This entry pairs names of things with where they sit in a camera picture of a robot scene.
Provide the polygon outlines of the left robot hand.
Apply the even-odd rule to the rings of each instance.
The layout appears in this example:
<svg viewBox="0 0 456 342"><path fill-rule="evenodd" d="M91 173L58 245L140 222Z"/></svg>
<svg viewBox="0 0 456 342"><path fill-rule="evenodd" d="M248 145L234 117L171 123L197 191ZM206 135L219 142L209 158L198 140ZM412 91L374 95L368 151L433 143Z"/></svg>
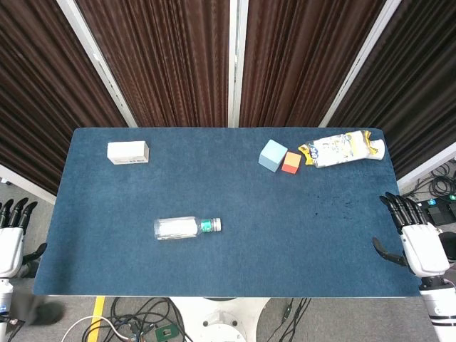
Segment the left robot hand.
<svg viewBox="0 0 456 342"><path fill-rule="evenodd" d="M1 204L1 279L33 279L47 248L44 242L36 251L24 254L24 237L31 214L38 204L35 201L26 205L28 200L28 197L17 202L9 199Z"/></svg>

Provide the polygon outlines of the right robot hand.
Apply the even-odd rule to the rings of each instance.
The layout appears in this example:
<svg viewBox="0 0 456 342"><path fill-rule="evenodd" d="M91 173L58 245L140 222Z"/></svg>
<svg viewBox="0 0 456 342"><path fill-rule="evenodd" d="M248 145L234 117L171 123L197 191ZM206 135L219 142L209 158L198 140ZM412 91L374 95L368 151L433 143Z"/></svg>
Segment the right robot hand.
<svg viewBox="0 0 456 342"><path fill-rule="evenodd" d="M450 268L440 233L411 199L390 192L380 196L388 208L403 246L403 253L388 252L377 238L372 243L385 260L409 268L420 279L442 276Z"/></svg>

